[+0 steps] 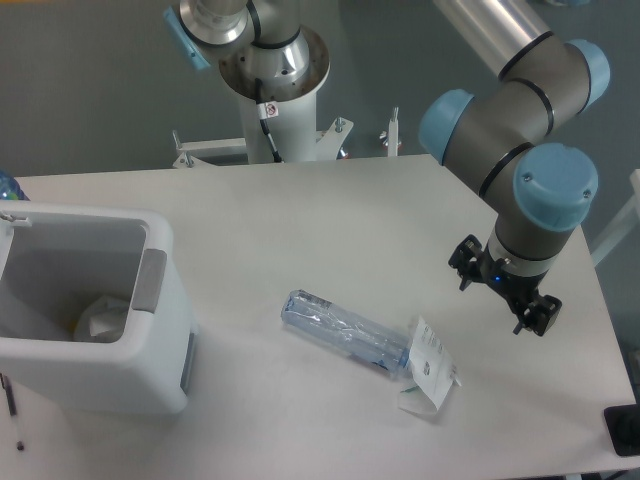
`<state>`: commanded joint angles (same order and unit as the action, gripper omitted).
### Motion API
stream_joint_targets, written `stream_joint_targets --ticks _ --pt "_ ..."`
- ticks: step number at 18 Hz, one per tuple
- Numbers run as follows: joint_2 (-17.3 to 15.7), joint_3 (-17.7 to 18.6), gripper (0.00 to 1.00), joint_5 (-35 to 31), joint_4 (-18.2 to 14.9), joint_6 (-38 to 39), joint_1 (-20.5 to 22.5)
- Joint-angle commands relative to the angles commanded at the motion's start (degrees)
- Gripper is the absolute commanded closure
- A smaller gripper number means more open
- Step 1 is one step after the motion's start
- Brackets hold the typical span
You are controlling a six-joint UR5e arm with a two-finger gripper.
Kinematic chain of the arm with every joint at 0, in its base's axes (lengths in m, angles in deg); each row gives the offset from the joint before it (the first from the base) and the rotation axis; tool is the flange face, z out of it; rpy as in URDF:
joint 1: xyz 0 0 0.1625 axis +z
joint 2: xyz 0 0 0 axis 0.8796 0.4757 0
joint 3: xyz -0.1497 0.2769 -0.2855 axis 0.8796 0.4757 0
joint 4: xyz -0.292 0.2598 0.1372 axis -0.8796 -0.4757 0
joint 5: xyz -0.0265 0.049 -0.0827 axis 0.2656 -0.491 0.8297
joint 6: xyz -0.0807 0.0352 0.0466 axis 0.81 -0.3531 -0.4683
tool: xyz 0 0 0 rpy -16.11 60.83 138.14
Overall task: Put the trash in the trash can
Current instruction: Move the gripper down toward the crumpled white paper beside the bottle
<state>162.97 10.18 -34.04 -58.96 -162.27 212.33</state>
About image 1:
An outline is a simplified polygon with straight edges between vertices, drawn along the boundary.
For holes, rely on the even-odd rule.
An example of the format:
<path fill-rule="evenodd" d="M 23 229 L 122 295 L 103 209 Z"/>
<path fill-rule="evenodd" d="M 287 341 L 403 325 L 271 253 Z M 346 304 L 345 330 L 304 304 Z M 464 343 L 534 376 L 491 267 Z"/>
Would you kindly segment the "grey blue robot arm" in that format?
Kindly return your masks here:
<path fill-rule="evenodd" d="M 463 285 L 502 297 L 519 330 L 545 334 L 562 304 L 539 291 L 598 189 L 590 158 L 548 141 L 606 91 L 596 45 L 559 40 L 524 1 L 441 1 L 439 10 L 500 81 L 489 98 L 441 95 L 419 125 L 423 148 L 497 215 L 486 243 L 465 238 L 449 264 Z M 217 66 L 239 100 L 252 163 L 333 160 L 341 122 L 316 129 L 316 93 L 329 73 L 323 40 L 296 1 L 180 1 L 164 20 L 198 70 Z"/>

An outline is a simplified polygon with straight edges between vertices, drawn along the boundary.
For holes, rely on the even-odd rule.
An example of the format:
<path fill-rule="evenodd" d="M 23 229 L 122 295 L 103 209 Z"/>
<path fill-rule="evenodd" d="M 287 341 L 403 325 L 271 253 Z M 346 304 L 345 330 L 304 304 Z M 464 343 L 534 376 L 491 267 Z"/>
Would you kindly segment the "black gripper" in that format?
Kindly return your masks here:
<path fill-rule="evenodd" d="M 518 322 L 515 335 L 526 330 L 543 336 L 555 323 L 562 308 L 562 301 L 551 295 L 538 295 L 538 287 L 545 273 L 535 276 L 520 276 L 506 270 L 504 259 L 494 260 L 484 253 L 481 242 L 468 235 L 454 249 L 448 265 L 460 278 L 459 290 L 466 290 L 472 283 L 486 284 L 501 296 Z"/>

